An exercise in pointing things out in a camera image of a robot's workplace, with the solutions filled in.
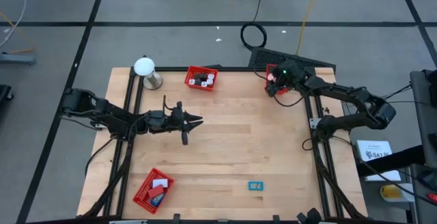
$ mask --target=white cable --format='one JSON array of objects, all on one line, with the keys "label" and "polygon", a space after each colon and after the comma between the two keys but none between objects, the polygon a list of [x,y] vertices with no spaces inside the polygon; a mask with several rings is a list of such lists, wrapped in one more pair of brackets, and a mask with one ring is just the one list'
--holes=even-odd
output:
[{"label": "white cable", "polygon": [[11,31],[9,32],[8,36],[6,36],[5,40],[0,44],[0,48],[6,43],[8,42],[9,38],[12,36],[12,34],[15,31],[15,28],[18,27],[18,24],[20,24],[21,19],[23,19],[23,15],[25,14],[26,11],[26,4],[27,4],[27,0],[25,0],[24,5],[23,5],[23,10],[21,11],[21,15],[20,18],[18,19],[18,21],[16,21],[15,26],[11,29]]}]

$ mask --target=red basket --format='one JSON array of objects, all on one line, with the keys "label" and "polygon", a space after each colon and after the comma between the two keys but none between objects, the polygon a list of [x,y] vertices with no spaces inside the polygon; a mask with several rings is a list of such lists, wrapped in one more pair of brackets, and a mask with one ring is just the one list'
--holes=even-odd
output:
[{"label": "red basket", "polygon": [[137,203],[138,205],[140,205],[141,207],[143,207],[145,210],[147,210],[148,212],[155,214],[156,211],[158,210],[158,207],[153,206],[150,203],[150,198],[147,195],[147,192],[151,189],[152,187],[152,180],[157,180],[157,179],[168,179],[169,181],[169,185],[167,188],[164,188],[164,197],[163,200],[161,201],[161,203],[159,204],[159,206],[161,206],[163,204],[164,198],[167,196],[167,193],[169,192],[171,186],[173,186],[174,180],[172,178],[170,178],[169,176],[165,175],[163,172],[153,168],[151,170],[151,172],[149,173],[149,175],[147,176],[147,178],[144,180],[144,183],[141,185],[140,189],[138,190],[137,194],[135,194],[133,201],[135,203]]},{"label": "red basket", "polygon": [[[214,82],[212,83],[211,87],[201,87],[201,86],[198,86],[198,85],[190,85],[190,84],[188,83],[188,81],[189,81],[190,79],[193,79],[193,78],[194,78],[194,75],[195,75],[195,74],[200,74],[200,73],[205,73],[205,74],[214,74]],[[212,92],[212,89],[213,89],[214,86],[216,85],[217,74],[218,74],[218,73],[219,73],[219,72],[218,72],[217,70],[214,70],[214,69],[204,68],[204,67],[197,67],[197,66],[190,66],[190,67],[188,67],[188,72],[186,73],[185,84],[186,84],[188,87],[191,87],[191,88],[197,88],[197,89],[200,89],[200,90],[205,90],[205,91]]]},{"label": "red basket", "polygon": [[[268,78],[268,74],[270,74],[270,70],[272,70],[274,67],[276,67],[276,64],[268,64],[267,65],[267,70],[266,70],[266,78]],[[276,95],[282,95],[284,93],[288,92],[288,89],[286,87],[281,88],[281,90],[279,90]]]}]

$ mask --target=white paper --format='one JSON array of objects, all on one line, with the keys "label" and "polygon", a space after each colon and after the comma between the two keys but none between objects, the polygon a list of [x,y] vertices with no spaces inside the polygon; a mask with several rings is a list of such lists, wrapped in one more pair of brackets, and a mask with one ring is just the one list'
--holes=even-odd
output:
[{"label": "white paper", "polygon": [[[391,155],[390,143],[388,141],[364,141],[358,140],[358,152],[361,160],[368,162],[373,159]],[[382,173],[382,175],[392,181],[400,181],[401,176],[396,170]],[[366,181],[385,181],[380,176],[366,176]]]},{"label": "white paper", "polygon": [[153,180],[152,188],[157,187],[159,185],[162,185],[163,188],[167,188],[169,187],[169,180],[168,179]]}]

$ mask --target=yellow object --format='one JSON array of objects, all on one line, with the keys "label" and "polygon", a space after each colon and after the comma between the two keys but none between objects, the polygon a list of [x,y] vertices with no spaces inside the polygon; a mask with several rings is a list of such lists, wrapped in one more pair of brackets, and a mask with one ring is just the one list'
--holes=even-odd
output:
[{"label": "yellow object", "polygon": [[401,198],[401,189],[397,188],[395,185],[383,186],[381,188],[381,195],[385,198]]},{"label": "yellow object", "polygon": [[[11,25],[11,27],[15,27],[15,24],[11,20],[9,20],[9,18],[3,12],[0,12],[0,16],[3,17],[3,19],[5,19],[5,21],[8,22],[9,25]],[[33,42],[32,42],[32,40],[29,37],[27,37],[26,33],[24,31],[21,31],[20,28],[17,27],[16,29],[22,35],[22,37],[24,37],[30,43],[32,48],[11,51],[11,52],[9,52],[9,54],[31,53],[31,52],[33,52]]]},{"label": "yellow object", "polygon": [[308,9],[307,9],[307,14],[305,15],[305,18],[303,19],[303,22],[302,22],[302,29],[300,30],[300,36],[299,36],[298,48],[297,48],[297,50],[296,50],[296,55],[298,55],[298,53],[299,53],[300,43],[302,42],[303,32],[305,31],[305,23],[306,23],[307,20],[308,20],[309,12],[311,11],[311,8],[313,7],[313,4],[314,4],[314,0],[311,0],[311,1],[309,2],[309,6],[308,6]]},{"label": "yellow object", "polygon": [[[401,183],[400,187],[413,193],[411,183]],[[411,202],[414,201],[414,195],[407,193],[394,184],[383,186],[380,189],[381,197],[388,202]]]}]

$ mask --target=yellow cable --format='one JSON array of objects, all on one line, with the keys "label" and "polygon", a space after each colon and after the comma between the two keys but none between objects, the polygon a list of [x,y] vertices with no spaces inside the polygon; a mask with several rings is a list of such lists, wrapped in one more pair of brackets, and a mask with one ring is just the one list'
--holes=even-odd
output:
[{"label": "yellow cable", "polygon": [[[0,12],[0,16],[3,17],[3,19],[5,19],[6,22],[9,23],[9,25],[11,25],[11,27],[15,27],[15,24],[9,20],[9,18],[3,13]],[[24,37],[29,43],[30,45],[32,45],[32,48],[29,49],[23,49],[23,50],[15,50],[15,51],[11,51],[9,52],[9,54],[15,54],[15,53],[30,53],[33,51],[33,42],[32,40],[26,35],[26,33],[24,31],[22,31],[20,28],[16,28],[18,30],[18,32],[22,35],[22,37]]]},{"label": "yellow cable", "polygon": [[296,55],[298,55],[298,53],[299,53],[300,43],[302,42],[303,32],[305,31],[305,23],[306,23],[307,20],[308,20],[309,12],[311,11],[311,8],[313,7],[313,4],[314,4],[314,0],[311,0],[311,1],[309,2],[309,6],[308,6],[308,9],[307,9],[307,14],[305,15],[305,18],[303,19],[303,22],[302,22],[302,29],[300,30],[300,36],[299,36],[298,48],[297,48],[297,50],[296,50]]}]

